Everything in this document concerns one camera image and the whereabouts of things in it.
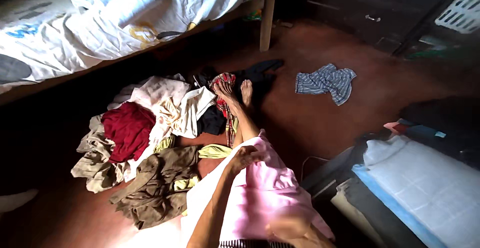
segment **leg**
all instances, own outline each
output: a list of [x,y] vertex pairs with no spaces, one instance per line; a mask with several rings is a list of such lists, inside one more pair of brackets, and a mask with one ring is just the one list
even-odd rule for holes
[[220,84],[215,84],[214,89],[219,97],[225,100],[225,102],[228,104],[232,114],[237,116],[238,128],[241,129],[242,140],[247,141],[257,137],[258,134],[260,134],[260,129],[258,129],[250,116],[245,112],[243,106],[235,97],[232,88],[229,85],[221,82]]
[[[240,89],[241,89],[242,101],[243,101],[243,104],[245,105],[245,110],[247,111],[247,113],[251,115],[254,110],[252,106],[252,93],[253,93],[252,82],[250,80],[243,81],[240,86]],[[242,128],[238,126],[237,134],[235,135],[235,141],[233,141],[233,148],[242,144],[245,140],[248,140],[248,139],[243,138]]]
[[261,11],[260,52],[265,52],[270,47],[274,6],[275,0],[265,0],[263,10]]
[[235,140],[233,141],[232,149],[243,143],[242,128],[240,125],[237,128],[237,134],[235,135]]

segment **white mattress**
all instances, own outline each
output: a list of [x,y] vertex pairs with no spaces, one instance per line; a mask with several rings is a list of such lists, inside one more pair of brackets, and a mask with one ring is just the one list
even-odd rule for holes
[[0,2],[0,93],[169,41],[245,1],[155,0],[152,8],[120,28],[103,14],[122,11],[124,6],[102,14],[99,9],[78,9],[71,0],[4,0]]
[[393,198],[379,197],[428,247],[480,247],[480,171],[405,136],[367,145],[364,169],[354,171],[376,196]]

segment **red plaid cloth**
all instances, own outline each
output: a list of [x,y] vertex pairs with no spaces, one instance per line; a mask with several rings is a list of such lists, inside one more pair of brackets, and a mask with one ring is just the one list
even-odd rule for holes
[[[217,75],[212,80],[212,83],[210,83],[210,89],[215,91],[213,85],[219,82],[227,82],[233,89],[233,85],[235,84],[235,75],[231,73],[221,73]],[[216,107],[223,113],[223,116],[226,118],[226,144],[228,147],[231,148],[233,146],[233,141],[235,140],[236,135],[236,132],[233,130],[233,123],[236,117],[230,112],[230,108],[227,105],[227,102],[225,102],[225,100],[220,98],[218,95],[216,97]]]

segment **electrical cord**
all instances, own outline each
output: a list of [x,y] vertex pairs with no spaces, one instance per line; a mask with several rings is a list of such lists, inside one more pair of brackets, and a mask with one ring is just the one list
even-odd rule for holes
[[325,161],[325,162],[330,161],[329,159],[325,159],[325,158],[321,158],[321,157],[316,157],[316,156],[309,156],[309,157],[307,157],[307,159],[303,160],[303,163],[301,164],[300,182],[303,181],[303,168],[305,167],[305,163],[306,163],[306,162],[308,161],[308,159],[310,159],[310,158],[319,159],[319,160]]

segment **wooden bed leg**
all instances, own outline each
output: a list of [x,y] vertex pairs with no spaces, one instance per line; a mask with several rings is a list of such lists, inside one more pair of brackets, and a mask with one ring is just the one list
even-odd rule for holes
[[260,52],[265,52],[270,47],[274,6],[275,0],[265,0],[261,11]]

